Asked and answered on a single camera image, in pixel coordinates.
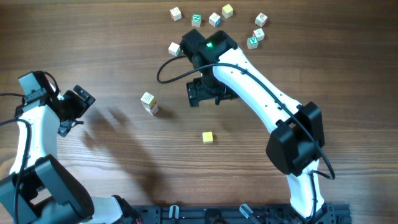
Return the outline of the red Q block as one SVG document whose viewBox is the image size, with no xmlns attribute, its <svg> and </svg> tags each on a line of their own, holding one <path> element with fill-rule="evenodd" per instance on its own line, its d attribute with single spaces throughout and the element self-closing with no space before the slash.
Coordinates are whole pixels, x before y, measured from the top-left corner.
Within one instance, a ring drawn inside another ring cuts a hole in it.
<svg viewBox="0 0 398 224">
<path fill-rule="evenodd" d="M 149 112 L 151 114 L 151 112 L 153 110 L 155 110 L 156 108 L 159 109 L 159 107 L 157 106 L 157 103 L 153 103 L 152 105 L 144 105 L 144 108 L 146 109 L 147 112 Z"/>
</svg>

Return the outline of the white four block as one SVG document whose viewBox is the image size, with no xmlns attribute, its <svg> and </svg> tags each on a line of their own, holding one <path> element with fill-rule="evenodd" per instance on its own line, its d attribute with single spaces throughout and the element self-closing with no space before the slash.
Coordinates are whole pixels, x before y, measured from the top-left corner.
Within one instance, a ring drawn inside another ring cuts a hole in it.
<svg viewBox="0 0 398 224">
<path fill-rule="evenodd" d="M 153 103 L 156 103 L 154 95 L 150 94 L 149 92 L 145 92 L 143 96 L 141 97 L 141 103 L 142 105 L 152 105 Z"/>
</svg>

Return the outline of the green V block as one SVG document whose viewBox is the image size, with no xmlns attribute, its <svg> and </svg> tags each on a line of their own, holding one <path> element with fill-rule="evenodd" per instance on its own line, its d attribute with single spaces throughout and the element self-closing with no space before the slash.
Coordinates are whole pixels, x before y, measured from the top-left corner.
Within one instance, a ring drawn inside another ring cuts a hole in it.
<svg viewBox="0 0 398 224">
<path fill-rule="evenodd" d="M 251 49 L 256 49 L 259 45 L 259 41 L 257 39 L 257 37 L 252 36 L 252 37 L 248 37 L 247 39 L 247 47 L 249 50 Z"/>
</svg>

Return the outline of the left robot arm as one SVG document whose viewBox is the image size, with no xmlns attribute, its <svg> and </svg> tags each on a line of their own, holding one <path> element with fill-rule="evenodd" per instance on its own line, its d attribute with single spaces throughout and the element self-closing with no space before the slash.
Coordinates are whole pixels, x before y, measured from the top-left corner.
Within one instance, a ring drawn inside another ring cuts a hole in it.
<svg viewBox="0 0 398 224">
<path fill-rule="evenodd" d="M 95 98 L 79 85 L 61 95 L 48 72 L 29 72 L 18 81 L 24 94 L 12 122 L 19 126 L 19 145 L 1 180 L 1 204 L 14 223 L 122 223 L 128 216 L 120 197 L 91 197 L 57 159 L 57 137 L 81 124 Z"/>
</svg>

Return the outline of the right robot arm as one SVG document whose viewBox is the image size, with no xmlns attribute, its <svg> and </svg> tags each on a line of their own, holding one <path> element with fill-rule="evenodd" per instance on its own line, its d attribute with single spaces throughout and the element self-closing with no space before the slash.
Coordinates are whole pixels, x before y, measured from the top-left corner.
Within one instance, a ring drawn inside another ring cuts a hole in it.
<svg viewBox="0 0 398 224">
<path fill-rule="evenodd" d="M 270 138 L 266 154 L 287 176 L 290 204 L 303 218 L 321 209 L 318 176 L 325 144 L 322 112 L 312 102 L 302 105 L 276 88 L 246 58 L 224 31 L 204 38 L 196 29 L 182 37 L 183 54 L 201 77 L 187 83 L 191 107 L 200 101 L 242 99 L 264 123 Z"/>
</svg>

